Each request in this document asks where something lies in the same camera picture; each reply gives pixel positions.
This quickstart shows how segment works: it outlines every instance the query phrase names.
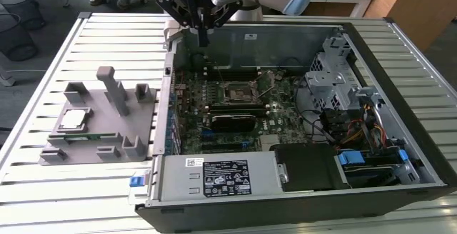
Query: blue clip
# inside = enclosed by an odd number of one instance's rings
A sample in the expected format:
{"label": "blue clip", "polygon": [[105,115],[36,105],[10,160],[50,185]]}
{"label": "blue clip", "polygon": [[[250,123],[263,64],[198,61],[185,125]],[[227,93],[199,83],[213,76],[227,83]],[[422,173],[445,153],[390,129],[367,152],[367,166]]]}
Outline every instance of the blue clip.
{"label": "blue clip", "polygon": [[365,163],[365,159],[359,151],[345,151],[337,157],[341,165]]}
{"label": "blue clip", "polygon": [[144,186],[144,176],[130,177],[130,187],[142,187]]}
{"label": "blue clip", "polygon": [[337,158],[339,159],[341,165],[347,164],[347,160],[345,159],[343,154],[337,155]]}
{"label": "blue clip", "polygon": [[409,157],[407,157],[407,154],[406,154],[406,151],[399,149],[398,150],[398,154],[399,154],[399,157],[401,157],[401,160],[405,162],[409,160]]}
{"label": "blue clip", "polygon": [[241,144],[242,144],[242,149],[246,149],[247,148],[247,146],[249,146],[249,141],[242,141],[241,142]]}

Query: black cylinder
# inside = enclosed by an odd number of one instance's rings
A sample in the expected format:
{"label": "black cylinder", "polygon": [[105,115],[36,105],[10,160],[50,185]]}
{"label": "black cylinder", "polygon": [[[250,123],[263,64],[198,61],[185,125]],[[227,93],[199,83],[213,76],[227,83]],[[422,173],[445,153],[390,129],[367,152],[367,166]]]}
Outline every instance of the black cylinder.
{"label": "black cylinder", "polygon": [[0,14],[0,52],[10,61],[24,61],[37,53],[30,35],[16,14]]}
{"label": "black cylinder", "polygon": [[0,4],[8,13],[18,15],[25,29],[34,30],[42,28],[45,21],[37,9],[38,3],[36,0],[0,0]]}

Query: white label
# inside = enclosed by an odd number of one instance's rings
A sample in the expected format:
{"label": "white label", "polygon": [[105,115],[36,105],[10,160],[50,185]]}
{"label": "white label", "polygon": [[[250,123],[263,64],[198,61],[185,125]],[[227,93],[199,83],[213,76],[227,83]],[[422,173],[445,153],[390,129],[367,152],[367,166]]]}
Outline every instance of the white label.
{"label": "white label", "polygon": [[186,158],[185,167],[201,167],[205,158]]}
{"label": "white label", "polygon": [[243,40],[255,40],[257,34],[243,34]]}
{"label": "white label", "polygon": [[250,189],[250,185],[239,185],[239,186],[235,186],[237,188],[234,188],[234,189],[237,189],[237,190],[247,190],[247,189]]}

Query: sticker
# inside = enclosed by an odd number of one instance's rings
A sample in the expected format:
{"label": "sticker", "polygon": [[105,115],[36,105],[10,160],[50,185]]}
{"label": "sticker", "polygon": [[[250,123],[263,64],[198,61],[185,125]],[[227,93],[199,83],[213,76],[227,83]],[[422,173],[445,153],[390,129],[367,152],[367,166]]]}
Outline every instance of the sticker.
{"label": "sticker", "polygon": [[186,158],[185,167],[199,167],[202,166],[203,161],[205,161],[205,158]]}
{"label": "sticker", "polygon": [[243,40],[255,40],[257,34],[243,34]]}
{"label": "sticker", "polygon": [[207,198],[251,194],[247,160],[202,162],[202,176]]}

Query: white metal table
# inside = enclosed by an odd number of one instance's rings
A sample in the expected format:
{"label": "white metal table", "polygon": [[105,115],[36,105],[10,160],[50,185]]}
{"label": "white metal table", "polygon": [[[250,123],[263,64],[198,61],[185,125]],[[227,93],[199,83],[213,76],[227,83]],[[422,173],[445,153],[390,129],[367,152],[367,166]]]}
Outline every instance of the white metal table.
{"label": "white metal table", "polygon": [[[122,81],[125,88],[134,87],[136,83],[159,88],[166,19],[161,14],[105,13],[77,19],[0,150],[0,233],[155,233],[126,200],[129,177],[138,169],[148,169],[150,161],[44,167],[37,160],[65,102],[61,92],[68,81],[82,81],[90,89],[102,88],[96,80],[96,69],[109,65],[116,68],[114,78]],[[265,20],[350,21],[354,24],[457,169],[455,92],[395,24],[387,24],[382,19],[323,17],[265,17]],[[366,77],[362,66],[358,67]],[[151,142],[157,117],[151,124]],[[455,218],[457,197],[451,194],[434,201],[414,203],[379,217],[211,233],[455,233]]]}

